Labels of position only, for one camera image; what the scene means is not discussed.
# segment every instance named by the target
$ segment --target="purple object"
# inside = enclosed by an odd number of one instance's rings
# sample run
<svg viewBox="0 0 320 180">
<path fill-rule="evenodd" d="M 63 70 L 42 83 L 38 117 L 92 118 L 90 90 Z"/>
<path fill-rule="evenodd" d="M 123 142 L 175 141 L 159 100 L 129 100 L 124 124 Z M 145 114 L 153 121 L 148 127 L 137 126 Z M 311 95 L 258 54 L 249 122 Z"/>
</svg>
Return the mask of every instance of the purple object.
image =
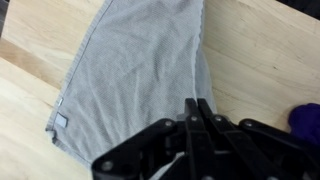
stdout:
<svg viewBox="0 0 320 180">
<path fill-rule="evenodd" d="M 320 105 L 310 103 L 294 108 L 289 116 L 291 134 L 320 145 Z"/>
</svg>

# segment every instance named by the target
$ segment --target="gray cloth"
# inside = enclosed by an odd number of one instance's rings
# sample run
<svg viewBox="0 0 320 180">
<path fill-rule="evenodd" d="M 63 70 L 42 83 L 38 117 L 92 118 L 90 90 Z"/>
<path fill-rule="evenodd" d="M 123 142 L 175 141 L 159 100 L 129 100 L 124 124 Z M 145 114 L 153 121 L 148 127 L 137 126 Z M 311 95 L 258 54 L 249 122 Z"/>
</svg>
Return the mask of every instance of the gray cloth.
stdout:
<svg viewBox="0 0 320 180">
<path fill-rule="evenodd" d="M 89 167 L 185 98 L 215 111 L 201 51 L 202 0 L 107 0 L 81 44 L 49 119 L 53 143 Z"/>
</svg>

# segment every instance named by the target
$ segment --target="wood grain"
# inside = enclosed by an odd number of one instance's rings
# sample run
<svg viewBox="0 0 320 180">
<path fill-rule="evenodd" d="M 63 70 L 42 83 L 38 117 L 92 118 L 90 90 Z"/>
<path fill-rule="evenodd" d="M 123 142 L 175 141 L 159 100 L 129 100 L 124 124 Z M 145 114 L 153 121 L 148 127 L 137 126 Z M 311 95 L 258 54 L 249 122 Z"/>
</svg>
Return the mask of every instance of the wood grain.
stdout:
<svg viewBox="0 0 320 180">
<path fill-rule="evenodd" d="M 0 179 L 90 179 L 44 132 L 103 0 L 12 0 L 0 41 Z M 320 102 L 320 23 L 273 0 L 207 0 L 203 49 L 219 113 L 289 130 Z"/>
</svg>

